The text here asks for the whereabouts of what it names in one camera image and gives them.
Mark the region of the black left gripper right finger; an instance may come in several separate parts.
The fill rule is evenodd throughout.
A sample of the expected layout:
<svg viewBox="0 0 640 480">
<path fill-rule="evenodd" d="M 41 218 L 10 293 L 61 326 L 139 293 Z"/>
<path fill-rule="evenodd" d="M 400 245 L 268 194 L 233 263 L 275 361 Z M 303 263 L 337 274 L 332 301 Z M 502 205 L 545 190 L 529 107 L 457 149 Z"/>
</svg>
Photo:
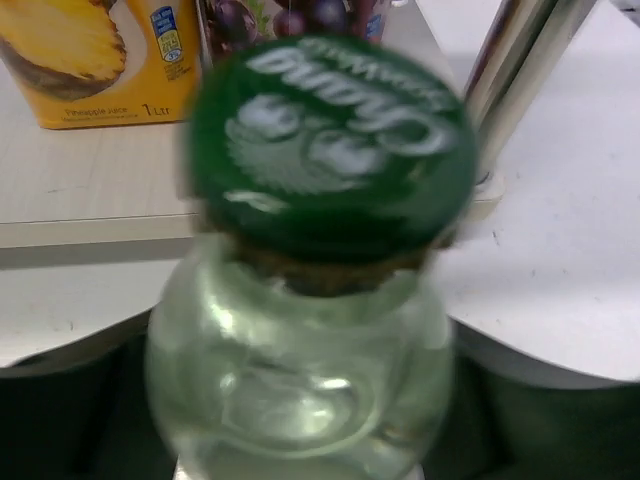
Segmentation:
<svg viewBox="0 0 640 480">
<path fill-rule="evenodd" d="M 460 356 L 428 479 L 636 479 L 639 386 L 534 386 Z"/>
</svg>

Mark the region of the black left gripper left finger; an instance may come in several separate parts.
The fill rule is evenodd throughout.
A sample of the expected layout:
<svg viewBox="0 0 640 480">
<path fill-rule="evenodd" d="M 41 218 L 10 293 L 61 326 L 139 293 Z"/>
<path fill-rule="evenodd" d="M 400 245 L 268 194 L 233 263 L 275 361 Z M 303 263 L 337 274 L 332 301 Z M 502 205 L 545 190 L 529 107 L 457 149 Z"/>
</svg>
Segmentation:
<svg viewBox="0 0 640 480">
<path fill-rule="evenodd" d="M 43 356 L 1 371 L 4 479 L 170 479 L 176 458 L 151 419 L 144 339 L 47 369 Z"/>
</svg>

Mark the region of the green cap soda bottle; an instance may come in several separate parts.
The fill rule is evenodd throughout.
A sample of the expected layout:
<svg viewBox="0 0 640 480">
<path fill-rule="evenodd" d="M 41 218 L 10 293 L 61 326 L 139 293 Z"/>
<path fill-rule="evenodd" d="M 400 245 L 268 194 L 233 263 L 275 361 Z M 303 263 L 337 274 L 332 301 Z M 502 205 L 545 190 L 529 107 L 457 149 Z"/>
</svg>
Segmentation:
<svg viewBox="0 0 640 480">
<path fill-rule="evenodd" d="M 309 34 L 208 72 L 183 140 L 201 227 L 149 321 L 148 401 L 192 479 L 405 479 L 453 388 L 434 250 L 478 147 L 435 74 Z"/>
</svg>

